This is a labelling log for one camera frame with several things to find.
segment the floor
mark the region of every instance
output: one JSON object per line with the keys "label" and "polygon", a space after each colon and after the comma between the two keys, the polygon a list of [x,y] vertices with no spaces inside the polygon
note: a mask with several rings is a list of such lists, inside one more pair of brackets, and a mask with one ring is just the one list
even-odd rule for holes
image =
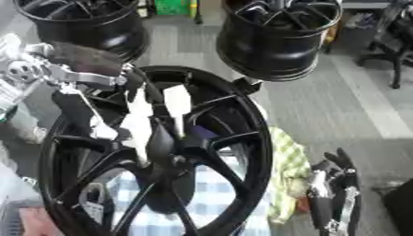
{"label": "floor", "polygon": [[[37,41],[35,29],[18,15],[12,1],[1,0],[1,33],[16,32],[28,42]],[[139,59],[141,65],[187,65],[205,69],[227,79],[239,77],[224,65],[215,51],[215,37],[222,22],[218,1],[205,1],[205,24],[187,18],[153,18],[145,23],[152,34],[151,48]],[[289,83],[266,82],[253,97],[277,125],[307,147],[312,161],[325,151],[345,149],[360,170],[363,211],[361,236],[397,235],[373,184],[392,178],[411,177],[413,169],[413,78],[406,69],[400,90],[388,87],[392,71],[386,63],[354,64],[365,47],[369,32],[346,30],[334,51],[320,54],[316,70]],[[49,127],[58,111],[50,102],[49,88],[40,88],[27,103]],[[38,146],[25,145],[6,127],[0,136],[19,164],[19,173],[36,176]],[[297,216],[275,229],[274,235],[317,235],[308,216]]]}

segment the blue checkered cloth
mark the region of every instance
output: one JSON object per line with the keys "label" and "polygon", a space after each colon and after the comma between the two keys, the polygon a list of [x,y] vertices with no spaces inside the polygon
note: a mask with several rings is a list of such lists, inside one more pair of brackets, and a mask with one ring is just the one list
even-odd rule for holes
{"label": "blue checkered cloth", "polygon": [[[222,157],[224,161],[243,179],[242,163],[234,156]],[[139,192],[135,176],[128,171],[122,172],[109,183],[115,192],[116,205],[113,225],[120,220],[125,210]],[[235,199],[232,185],[220,174],[206,166],[196,168],[195,195],[186,207],[195,225],[201,228],[219,216]],[[271,235],[267,221],[271,194],[266,191],[257,208],[247,219],[244,236]],[[184,234],[184,227],[177,214],[162,215],[145,206],[135,217],[129,229],[129,236],[178,236]]]}

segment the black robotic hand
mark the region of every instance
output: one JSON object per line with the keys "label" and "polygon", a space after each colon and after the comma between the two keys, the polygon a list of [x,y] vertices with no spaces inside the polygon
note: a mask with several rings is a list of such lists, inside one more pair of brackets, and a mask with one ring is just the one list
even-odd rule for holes
{"label": "black robotic hand", "polygon": [[313,166],[307,193],[314,227],[321,235],[353,236],[361,201],[356,168],[342,148],[324,156],[326,160]]}

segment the yellow checkered cloth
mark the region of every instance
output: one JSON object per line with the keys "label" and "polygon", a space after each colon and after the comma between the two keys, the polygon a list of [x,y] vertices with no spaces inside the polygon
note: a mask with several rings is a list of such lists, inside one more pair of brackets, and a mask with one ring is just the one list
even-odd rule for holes
{"label": "yellow checkered cloth", "polygon": [[271,176],[271,208],[269,219],[272,223],[284,224],[294,213],[297,199],[291,192],[298,185],[305,188],[305,180],[311,174],[310,162],[304,154],[304,147],[292,140],[283,130],[270,127],[274,151]]}

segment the plaid fabric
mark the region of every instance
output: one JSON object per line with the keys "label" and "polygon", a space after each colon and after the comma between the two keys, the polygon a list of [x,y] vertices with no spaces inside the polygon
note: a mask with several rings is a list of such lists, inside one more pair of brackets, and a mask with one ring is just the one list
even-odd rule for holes
{"label": "plaid fabric", "polygon": [[[223,157],[223,159],[241,178],[244,177],[242,164],[236,157]],[[115,225],[139,192],[139,187],[134,175],[125,171],[109,183],[109,189],[115,193],[113,196],[116,205],[113,219]],[[200,228],[219,216],[234,199],[234,189],[226,179],[212,169],[200,166],[196,169],[195,195],[186,209],[195,225]],[[248,218],[241,235],[271,235],[267,220],[270,199],[267,191]],[[151,211],[147,206],[137,214],[129,230],[130,236],[177,236],[183,233],[183,224],[177,214],[162,215]]]}
{"label": "plaid fabric", "polygon": [[295,211],[297,199],[292,193],[305,194],[305,180],[311,174],[311,166],[302,145],[279,128],[270,127],[270,133],[274,151],[270,187],[274,194],[269,218],[271,222],[283,224]]}

